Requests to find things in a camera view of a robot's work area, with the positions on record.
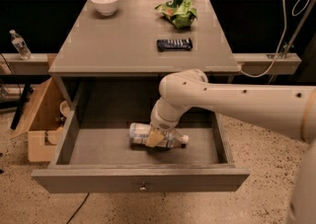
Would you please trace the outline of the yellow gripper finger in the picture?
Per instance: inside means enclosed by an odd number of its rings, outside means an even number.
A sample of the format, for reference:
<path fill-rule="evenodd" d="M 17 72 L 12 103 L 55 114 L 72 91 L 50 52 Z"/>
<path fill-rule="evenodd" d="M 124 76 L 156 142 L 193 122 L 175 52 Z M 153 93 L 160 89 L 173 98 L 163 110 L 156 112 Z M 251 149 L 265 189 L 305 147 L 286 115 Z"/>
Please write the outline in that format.
<path fill-rule="evenodd" d="M 157 146 L 163 139 L 165 138 L 165 135 L 163 132 L 161 132 L 158 129 L 151 128 L 149 130 L 149 134 L 146 140 L 145 145 L 147 147 L 155 147 Z"/>

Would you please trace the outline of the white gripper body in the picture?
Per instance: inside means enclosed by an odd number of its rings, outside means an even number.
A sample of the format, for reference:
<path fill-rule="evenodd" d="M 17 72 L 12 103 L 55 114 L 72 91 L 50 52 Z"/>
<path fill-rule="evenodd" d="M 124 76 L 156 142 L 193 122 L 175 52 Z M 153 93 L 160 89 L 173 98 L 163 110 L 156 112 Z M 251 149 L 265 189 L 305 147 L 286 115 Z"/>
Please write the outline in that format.
<path fill-rule="evenodd" d="M 153 111 L 151 113 L 151 116 L 150 116 L 150 125 L 157 129 L 157 130 L 160 130 L 162 132 L 167 132 L 167 131 L 171 131 L 173 130 L 177 124 L 179 122 L 177 120 L 175 121 L 169 121 L 165 118 L 163 118 L 158 112 L 156 111 Z"/>

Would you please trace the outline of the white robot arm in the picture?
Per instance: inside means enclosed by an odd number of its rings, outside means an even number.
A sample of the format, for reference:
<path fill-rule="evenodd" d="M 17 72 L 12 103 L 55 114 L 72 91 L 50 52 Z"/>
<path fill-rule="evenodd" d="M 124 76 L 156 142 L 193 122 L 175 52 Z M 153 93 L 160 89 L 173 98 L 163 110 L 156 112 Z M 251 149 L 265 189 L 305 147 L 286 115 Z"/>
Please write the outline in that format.
<path fill-rule="evenodd" d="M 286 224 L 316 224 L 316 88 L 210 84 L 198 70 L 165 76 L 150 116 L 146 144 L 157 146 L 191 108 L 218 112 L 308 144 L 296 178 Z"/>

